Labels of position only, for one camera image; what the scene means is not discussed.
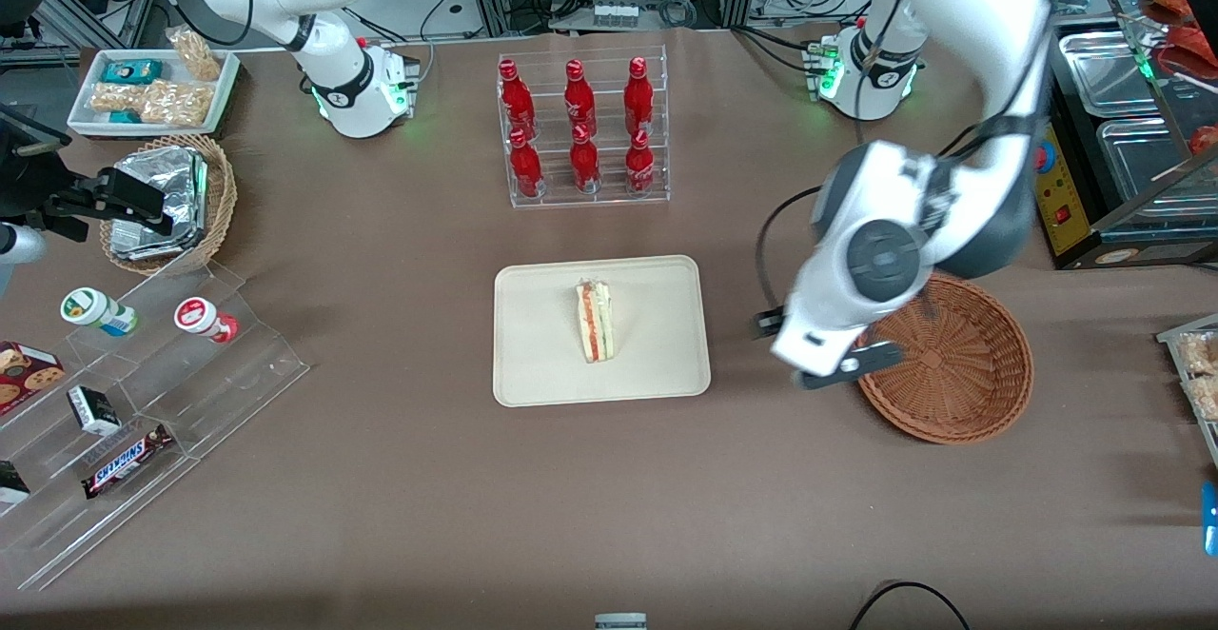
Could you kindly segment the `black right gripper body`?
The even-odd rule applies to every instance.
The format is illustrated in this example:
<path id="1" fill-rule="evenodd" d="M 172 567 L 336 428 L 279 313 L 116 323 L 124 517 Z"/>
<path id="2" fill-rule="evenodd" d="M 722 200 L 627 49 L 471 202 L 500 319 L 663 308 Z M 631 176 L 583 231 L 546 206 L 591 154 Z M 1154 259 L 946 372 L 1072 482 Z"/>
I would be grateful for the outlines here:
<path id="1" fill-rule="evenodd" d="M 72 136 L 2 106 L 1 217 L 74 242 L 88 236 L 86 218 L 104 218 L 86 175 L 69 171 L 61 149 Z"/>

